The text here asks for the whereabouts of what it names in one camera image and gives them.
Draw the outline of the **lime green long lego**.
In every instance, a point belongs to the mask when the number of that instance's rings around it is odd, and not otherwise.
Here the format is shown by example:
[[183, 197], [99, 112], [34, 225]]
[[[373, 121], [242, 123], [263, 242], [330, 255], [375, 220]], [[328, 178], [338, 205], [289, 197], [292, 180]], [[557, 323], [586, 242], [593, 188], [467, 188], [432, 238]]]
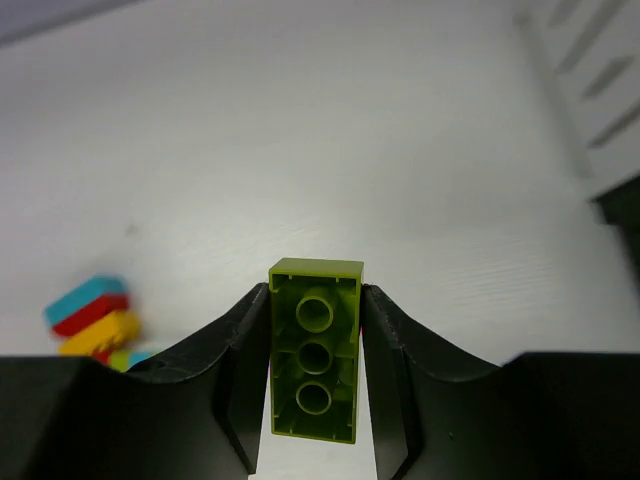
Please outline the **lime green long lego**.
[[361, 261], [283, 258], [269, 270], [271, 430], [356, 440]]

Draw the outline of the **black slotted container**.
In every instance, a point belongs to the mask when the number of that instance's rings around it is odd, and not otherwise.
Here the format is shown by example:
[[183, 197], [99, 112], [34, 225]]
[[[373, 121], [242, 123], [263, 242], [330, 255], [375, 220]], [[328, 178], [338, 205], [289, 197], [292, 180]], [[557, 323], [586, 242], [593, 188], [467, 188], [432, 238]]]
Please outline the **black slotted container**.
[[639, 175], [635, 175], [591, 199], [591, 203], [604, 224], [619, 227], [624, 232], [631, 234], [639, 233], [639, 202]]

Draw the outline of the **red green blue lego stack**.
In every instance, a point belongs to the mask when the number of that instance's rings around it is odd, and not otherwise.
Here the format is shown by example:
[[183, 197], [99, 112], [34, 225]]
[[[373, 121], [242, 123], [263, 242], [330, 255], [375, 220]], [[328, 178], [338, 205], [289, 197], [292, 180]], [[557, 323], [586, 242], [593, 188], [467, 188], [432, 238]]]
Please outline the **red green blue lego stack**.
[[96, 351], [92, 357], [101, 364], [109, 368], [126, 372], [134, 365], [147, 360], [157, 354], [157, 351], [137, 351], [137, 350], [104, 350]]

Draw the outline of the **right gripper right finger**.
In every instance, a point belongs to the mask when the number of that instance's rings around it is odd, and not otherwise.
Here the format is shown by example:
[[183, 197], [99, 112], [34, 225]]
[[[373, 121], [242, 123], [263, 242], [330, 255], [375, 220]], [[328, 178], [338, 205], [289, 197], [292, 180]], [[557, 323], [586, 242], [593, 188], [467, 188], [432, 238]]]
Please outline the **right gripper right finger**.
[[528, 352], [496, 366], [363, 288], [381, 479], [635, 479], [639, 358]]

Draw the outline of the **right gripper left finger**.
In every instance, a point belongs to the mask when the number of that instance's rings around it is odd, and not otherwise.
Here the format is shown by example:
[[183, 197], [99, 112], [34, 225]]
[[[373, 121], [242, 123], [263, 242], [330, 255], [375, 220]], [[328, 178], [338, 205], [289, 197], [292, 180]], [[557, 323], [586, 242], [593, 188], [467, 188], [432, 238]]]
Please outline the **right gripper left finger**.
[[5, 479], [246, 479], [256, 472], [270, 296], [119, 372], [89, 357], [1, 360]]

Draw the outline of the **blue red yellow lego stack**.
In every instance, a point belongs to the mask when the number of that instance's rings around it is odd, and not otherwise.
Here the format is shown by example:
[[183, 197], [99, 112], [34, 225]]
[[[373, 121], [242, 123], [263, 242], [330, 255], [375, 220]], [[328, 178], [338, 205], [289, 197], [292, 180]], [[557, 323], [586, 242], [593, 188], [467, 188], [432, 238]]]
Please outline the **blue red yellow lego stack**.
[[117, 276], [91, 277], [47, 305], [43, 315], [64, 356], [105, 359], [141, 333], [129, 289]]

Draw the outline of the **white slotted container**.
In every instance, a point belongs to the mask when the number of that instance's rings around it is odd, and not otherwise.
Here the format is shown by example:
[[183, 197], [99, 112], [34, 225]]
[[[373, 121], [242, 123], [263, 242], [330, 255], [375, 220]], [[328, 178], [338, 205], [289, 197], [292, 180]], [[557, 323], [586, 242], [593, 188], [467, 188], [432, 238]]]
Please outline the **white slotted container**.
[[602, 194], [639, 173], [639, 4], [517, 1], [590, 191]]

